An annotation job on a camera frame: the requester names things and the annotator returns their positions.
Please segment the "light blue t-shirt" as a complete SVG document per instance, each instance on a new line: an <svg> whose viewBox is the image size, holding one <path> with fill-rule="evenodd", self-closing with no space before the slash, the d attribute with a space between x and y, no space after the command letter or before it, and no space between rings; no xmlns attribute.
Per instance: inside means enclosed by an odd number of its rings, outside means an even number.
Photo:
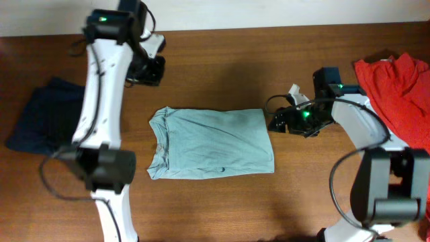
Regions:
<svg viewBox="0 0 430 242"><path fill-rule="evenodd" d="M213 179L275 171L263 110L173 109L155 112L151 179Z"/></svg>

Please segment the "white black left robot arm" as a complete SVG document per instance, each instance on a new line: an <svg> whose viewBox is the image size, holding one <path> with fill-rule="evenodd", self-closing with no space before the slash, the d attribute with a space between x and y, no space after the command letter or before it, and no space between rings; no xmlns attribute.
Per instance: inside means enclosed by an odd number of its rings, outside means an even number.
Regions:
<svg viewBox="0 0 430 242"><path fill-rule="evenodd" d="M52 155L83 181L94 202L104 241L138 241L130 208L136 155L120 148L125 84L158 86L165 71L164 35L145 27L152 12L140 0L115 10L95 9L83 29L88 70L83 107L71 145Z"/></svg>

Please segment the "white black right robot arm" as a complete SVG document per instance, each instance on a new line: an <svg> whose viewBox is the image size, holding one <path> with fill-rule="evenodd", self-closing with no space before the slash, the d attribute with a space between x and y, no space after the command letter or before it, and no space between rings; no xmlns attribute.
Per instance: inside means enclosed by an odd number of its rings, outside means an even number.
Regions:
<svg viewBox="0 0 430 242"><path fill-rule="evenodd" d="M362 87L342 83L337 67L323 67L312 79L314 99L293 85L282 96L290 105L273 112L268 129L308 138L339 124L355 145L329 175L329 192L341 219L321 229L315 239L387 241L384 233L425 216L429 154L398 138L377 115ZM344 212L335 195L334 177L340 164L354 155L360 155L361 163L351 188L351 210Z"/></svg>

